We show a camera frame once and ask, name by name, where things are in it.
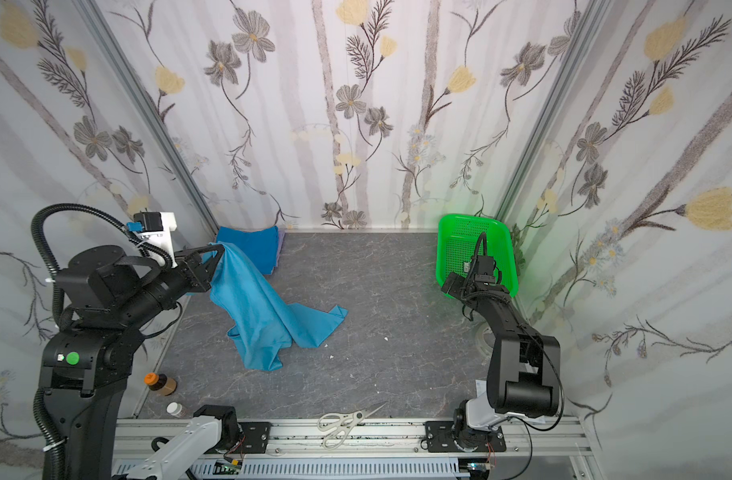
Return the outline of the light blue t shirt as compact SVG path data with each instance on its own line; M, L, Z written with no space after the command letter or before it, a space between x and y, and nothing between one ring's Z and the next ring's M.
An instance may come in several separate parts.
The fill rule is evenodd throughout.
M232 319L227 337L246 369L279 370L281 350L292 345L318 348L346 319L348 311L339 305L325 312L286 303L245 253L229 243L220 245L224 254L210 300Z

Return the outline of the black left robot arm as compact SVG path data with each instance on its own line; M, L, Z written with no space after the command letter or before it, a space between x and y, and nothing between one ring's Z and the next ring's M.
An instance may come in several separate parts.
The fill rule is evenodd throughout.
M100 245L60 267L45 234L60 212L95 216L120 231L139 255ZM58 331L41 360L33 415L46 441L46 479L107 479L120 403L141 329L188 293L206 292L225 249L219 244L173 251L169 212L138 212L128 223L97 208L58 203L38 211L31 235L53 285Z

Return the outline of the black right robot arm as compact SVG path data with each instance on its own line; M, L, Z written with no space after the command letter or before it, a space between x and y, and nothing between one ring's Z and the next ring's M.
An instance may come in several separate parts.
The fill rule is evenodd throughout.
M500 425L564 414L560 378L560 344L529 325L509 291L487 275L473 279L451 273L442 291L479 314L494 337L485 392L460 404L454 414L451 439L467 452L496 439Z

